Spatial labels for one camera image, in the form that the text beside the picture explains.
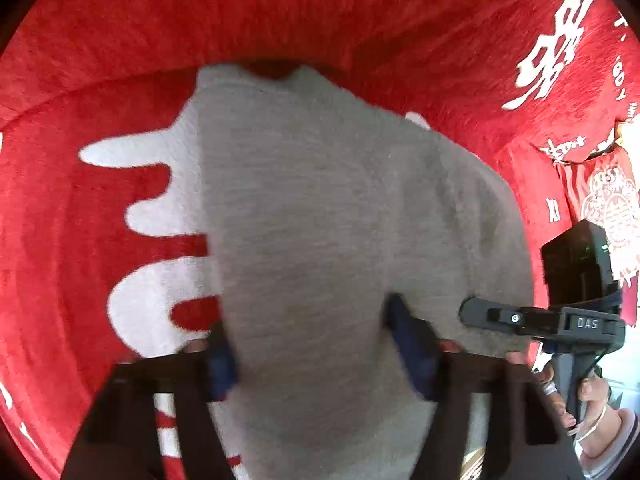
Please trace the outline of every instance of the gray fabric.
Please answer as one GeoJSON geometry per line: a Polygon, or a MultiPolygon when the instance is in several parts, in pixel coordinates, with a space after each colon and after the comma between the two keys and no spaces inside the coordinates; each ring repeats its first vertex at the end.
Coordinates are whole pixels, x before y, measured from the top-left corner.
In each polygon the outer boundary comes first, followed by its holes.
{"type": "MultiPolygon", "coordinates": [[[[524,350],[458,320],[469,295],[531,304],[509,187],[311,69],[279,82],[231,66],[198,77],[207,235],[241,365],[227,445],[253,480],[407,479],[434,407],[381,329],[384,295],[402,292],[471,352],[524,350]]],[[[484,400],[470,450],[484,439],[484,400]]]]}

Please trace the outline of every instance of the gray garment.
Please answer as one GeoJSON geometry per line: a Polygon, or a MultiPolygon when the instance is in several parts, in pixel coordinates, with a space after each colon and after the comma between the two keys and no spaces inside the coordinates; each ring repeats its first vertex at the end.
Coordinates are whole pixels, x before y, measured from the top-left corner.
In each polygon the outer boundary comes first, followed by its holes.
{"type": "MultiPolygon", "coordinates": [[[[458,320],[470,295],[532,302],[509,187],[311,69],[198,78],[207,235],[241,365],[226,407],[234,448],[253,480],[407,479],[434,405],[412,392],[381,328],[384,295],[403,293],[471,352],[523,351],[526,339],[458,320]]],[[[469,449],[486,428],[476,400],[469,449]]]]}

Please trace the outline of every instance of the red cloth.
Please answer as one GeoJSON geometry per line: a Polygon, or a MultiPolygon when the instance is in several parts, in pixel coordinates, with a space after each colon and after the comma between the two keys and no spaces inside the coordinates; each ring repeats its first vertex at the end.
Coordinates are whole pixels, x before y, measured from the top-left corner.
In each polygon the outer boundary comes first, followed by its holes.
{"type": "MultiPolygon", "coordinates": [[[[22,452],[55,478],[110,365],[138,351],[107,316],[113,287],[145,264],[206,254],[201,235],[125,224],[131,203],[163,192],[166,166],[98,168],[79,160],[83,146],[172,124],[203,64],[308,62],[373,104],[420,114],[510,182],[542,304],[540,245],[568,213],[538,148],[574,143],[564,158],[584,160],[634,113],[638,42],[619,17],[609,0],[37,1],[0,59],[0,382],[13,397],[0,416],[22,452]]],[[[193,331],[216,306],[165,316],[193,331]]]]}
{"type": "MultiPolygon", "coordinates": [[[[640,207],[628,154],[617,146],[581,164],[556,162],[556,169],[574,223],[587,219],[607,232],[613,277],[625,280],[629,295],[640,268],[640,207]]],[[[636,303],[625,298],[624,306],[621,317],[635,325],[636,303]]]]}

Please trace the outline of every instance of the gray cloth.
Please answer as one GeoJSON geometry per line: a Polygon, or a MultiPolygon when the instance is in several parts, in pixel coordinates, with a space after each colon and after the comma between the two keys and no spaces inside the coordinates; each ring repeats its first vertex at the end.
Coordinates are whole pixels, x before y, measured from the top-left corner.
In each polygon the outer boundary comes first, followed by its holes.
{"type": "MultiPolygon", "coordinates": [[[[311,69],[278,82],[232,66],[198,77],[207,235],[241,367],[226,441],[253,480],[407,479],[434,405],[412,392],[381,328],[384,295],[403,293],[471,352],[523,351],[526,339],[458,320],[471,295],[532,302],[509,187],[311,69]]],[[[470,450],[483,444],[485,399],[474,408],[470,450]]]]}

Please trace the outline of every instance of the red blanket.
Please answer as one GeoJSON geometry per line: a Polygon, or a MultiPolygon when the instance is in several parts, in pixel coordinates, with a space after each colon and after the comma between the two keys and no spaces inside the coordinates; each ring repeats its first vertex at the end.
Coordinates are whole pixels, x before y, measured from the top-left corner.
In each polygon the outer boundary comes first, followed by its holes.
{"type": "Polygon", "coordinates": [[[168,300],[124,342],[113,289],[205,256],[206,240],[127,225],[168,166],[102,168],[79,151],[170,126],[197,67],[255,59],[312,64],[495,168],[522,211],[539,306],[540,246],[571,225],[551,159],[584,160],[638,101],[638,42],[610,0],[37,1],[0,59],[0,415],[42,478],[60,474],[112,363],[153,330],[188,337],[219,316],[213,296],[168,300]]]}

